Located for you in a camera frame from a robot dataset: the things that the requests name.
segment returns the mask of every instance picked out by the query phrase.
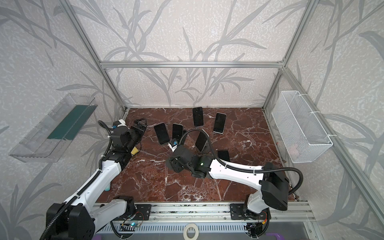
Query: gray floor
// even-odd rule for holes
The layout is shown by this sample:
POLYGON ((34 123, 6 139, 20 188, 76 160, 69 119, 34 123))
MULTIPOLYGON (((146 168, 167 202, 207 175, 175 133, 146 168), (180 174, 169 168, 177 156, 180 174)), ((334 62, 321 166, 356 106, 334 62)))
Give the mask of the gray floor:
MULTIPOLYGON (((308 239, 304 224, 302 222, 271 222, 267 232, 279 233, 285 240, 304 240, 308 239)), ((102 234, 102 240, 119 239, 114 234, 102 234)), ((129 240, 184 240, 181 233, 138 233, 133 234, 129 240)), ((249 240, 245 233, 200 233, 197 240, 249 240)), ((261 236, 260 240, 276 240, 273 236, 261 236)))

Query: wall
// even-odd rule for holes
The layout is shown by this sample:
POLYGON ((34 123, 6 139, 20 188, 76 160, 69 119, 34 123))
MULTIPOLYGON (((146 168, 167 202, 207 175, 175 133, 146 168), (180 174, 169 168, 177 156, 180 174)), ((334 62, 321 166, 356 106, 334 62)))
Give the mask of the wall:
MULTIPOLYGON (((103 61, 281 61, 307 5, 307 0, 70 2, 103 61)), ((141 107, 261 107, 276 72, 109 69, 127 106, 141 107)))
POLYGON ((38 239, 45 213, 89 177, 107 145, 96 121, 122 116, 56 1, 0 1, 0 238, 38 239), (10 150, 67 93, 95 96, 93 116, 57 163, 23 163, 10 150))
MULTIPOLYGON (((384 196, 384 2, 330 3, 316 7, 288 68, 384 196)), ((290 90, 284 86, 283 79, 280 90, 290 90)), ((325 239, 384 239, 383 228, 331 149, 312 163, 294 166, 305 177, 300 198, 310 202, 325 239)))

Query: smartphone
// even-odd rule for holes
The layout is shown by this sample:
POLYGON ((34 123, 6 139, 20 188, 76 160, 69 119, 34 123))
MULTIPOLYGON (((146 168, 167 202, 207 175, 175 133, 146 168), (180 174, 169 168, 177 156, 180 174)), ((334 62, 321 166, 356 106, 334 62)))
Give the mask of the smartphone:
POLYGON ((159 140, 160 144, 164 144, 166 142, 169 142, 169 136, 168 131, 166 128, 165 123, 160 123, 153 127, 155 129, 157 139, 159 140))
POLYGON ((181 136, 183 136, 183 125, 174 123, 172 125, 172 139, 176 138, 178 144, 180 144, 181 136))
POLYGON ((231 160, 229 160, 229 151, 228 150, 218 150, 217 151, 217 157, 220 158, 221 160, 231 162, 231 160))
POLYGON ((216 113, 214 132, 223 134, 223 132, 224 132, 224 125, 225 125, 225 119, 226 118, 227 118, 226 114, 216 113))
POLYGON ((195 146, 197 149, 202 152, 204 150, 204 147, 207 145, 207 137, 204 133, 200 132, 199 136, 197 137, 197 140, 195 142, 195 146))
POLYGON ((203 126, 204 125, 204 119, 203 119, 203 108, 192 108, 192 114, 193 114, 193 125, 195 127, 203 126))

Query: red marble tabletop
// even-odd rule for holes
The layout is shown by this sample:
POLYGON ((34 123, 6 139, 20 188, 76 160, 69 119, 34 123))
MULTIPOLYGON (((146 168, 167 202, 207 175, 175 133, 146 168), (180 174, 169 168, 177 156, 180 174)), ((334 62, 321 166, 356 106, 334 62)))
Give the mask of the red marble tabletop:
MULTIPOLYGON (((231 162, 254 166, 273 162, 281 166, 261 108, 203 108, 203 112, 202 128, 215 150, 229 150, 231 162), (216 113, 227 115, 224 134, 213 132, 216 113)), ((244 201, 247 194, 256 191, 228 180, 197 179, 186 170, 175 173, 166 167, 171 150, 159 145, 153 126, 164 122, 170 138, 173 123, 182 124, 187 130, 194 128, 191 108, 132 108, 126 122, 131 124, 139 118, 146 118, 148 124, 142 150, 115 177, 110 191, 104 191, 98 202, 109 202, 117 195, 133 196, 135 202, 244 201)), ((184 144, 193 152, 198 134, 191 132, 184 144)))

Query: yellow object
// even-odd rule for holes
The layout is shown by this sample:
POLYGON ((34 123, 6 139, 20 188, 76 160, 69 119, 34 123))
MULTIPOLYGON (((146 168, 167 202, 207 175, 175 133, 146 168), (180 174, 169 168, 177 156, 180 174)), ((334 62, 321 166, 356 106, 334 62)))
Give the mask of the yellow object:
POLYGON ((136 153, 138 153, 139 150, 136 148, 136 147, 133 147, 132 151, 131 151, 131 154, 132 155, 135 155, 136 153))

